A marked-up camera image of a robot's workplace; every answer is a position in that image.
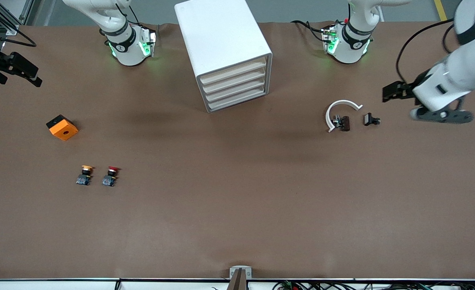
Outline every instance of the orange block with hole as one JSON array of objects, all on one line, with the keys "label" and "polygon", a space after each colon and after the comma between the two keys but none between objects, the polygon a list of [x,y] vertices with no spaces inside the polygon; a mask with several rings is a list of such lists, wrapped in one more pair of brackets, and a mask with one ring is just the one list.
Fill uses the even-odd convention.
[{"label": "orange block with hole", "polygon": [[78,133],[77,127],[71,121],[59,114],[55,119],[46,123],[53,136],[65,141]]}]

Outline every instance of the white c-shaped piece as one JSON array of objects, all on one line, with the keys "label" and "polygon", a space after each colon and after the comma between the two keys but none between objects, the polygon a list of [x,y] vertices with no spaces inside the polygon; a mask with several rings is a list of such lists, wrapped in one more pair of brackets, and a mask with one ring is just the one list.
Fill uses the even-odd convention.
[{"label": "white c-shaped piece", "polygon": [[363,107],[363,105],[357,105],[356,103],[354,103],[353,101],[349,101],[347,99],[341,99],[339,101],[335,101],[334,103],[332,103],[329,108],[327,109],[327,113],[325,114],[325,121],[327,122],[327,126],[329,127],[329,133],[331,131],[333,131],[335,129],[336,126],[334,126],[333,122],[331,121],[331,117],[330,117],[330,112],[331,112],[331,109],[335,106],[335,105],[349,105],[351,106],[352,108],[355,108],[355,110],[359,110]]}]

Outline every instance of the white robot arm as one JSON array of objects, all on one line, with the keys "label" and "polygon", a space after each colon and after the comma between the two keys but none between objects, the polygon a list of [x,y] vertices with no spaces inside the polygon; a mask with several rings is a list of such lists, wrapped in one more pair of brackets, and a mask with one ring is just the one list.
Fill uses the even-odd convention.
[{"label": "white robot arm", "polygon": [[[461,45],[412,84],[395,82],[383,89],[383,102],[414,97],[419,108],[411,111],[415,120],[468,123],[473,114],[461,109],[464,96],[475,90],[475,0],[463,0],[454,17],[454,29]],[[458,100],[458,106],[449,104]]]},{"label": "white robot arm", "polygon": [[344,64],[359,61],[366,53],[370,36],[379,23],[377,6],[399,6],[412,0],[348,0],[350,18],[346,23],[337,23],[324,33],[326,52]]},{"label": "white robot arm", "polygon": [[129,23],[120,12],[131,0],[63,0],[64,3],[91,18],[107,39],[114,57],[125,66],[140,64],[153,56],[155,32]]}]

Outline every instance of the gray floor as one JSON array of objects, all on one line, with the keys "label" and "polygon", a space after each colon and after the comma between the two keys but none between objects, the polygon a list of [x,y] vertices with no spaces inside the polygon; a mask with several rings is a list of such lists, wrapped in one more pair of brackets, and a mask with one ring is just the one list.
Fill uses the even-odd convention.
[{"label": "gray floor", "polygon": [[[139,21],[149,24],[177,23],[173,6],[184,0],[134,0]],[[319,22],[347,17],[346,0],[247,0],[258,22]],[[383,7],[386,21],[438,21],[433,0],[413,0],[399,7]],[[42,0],[34,25],[94,25],[62,0]]]},{"label": "gray floor", "polygon": [[461,0],[444,0],[443,1],[443,10],[445,10],[445,14],[447,18],[454,17],[454,13],[456,12],[456,8],[458,7]]}]

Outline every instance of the brown table surface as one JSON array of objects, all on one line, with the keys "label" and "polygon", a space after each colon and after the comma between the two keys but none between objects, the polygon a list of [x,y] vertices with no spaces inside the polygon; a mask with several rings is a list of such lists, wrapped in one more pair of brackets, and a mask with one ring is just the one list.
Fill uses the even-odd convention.
[{"label": "brown table surface", "polygon": [[[235,264],[266,278],[475,278],[475,120],[416,122],[413,100],[381,103],[426,24],[379,24],[353,65],[300,26],[261,24],[270,94],[213,114],[177,25],[135,67],[97,27],[24,27],[37,47],[4,51],[43,85],[0,85],[0,278],[214,278]],[[444,56],[445,28],[407,47],[408,80]],[[333,110],[350,132],[327,132],[337,99],[364,105]],[[381,126],[361,124],[368,112]],[[45,125],[58,114],[81,129],[66,142]],[[75,184],[84,164],[90,186]],[[113,188],[107,166],[121,167]]]}]

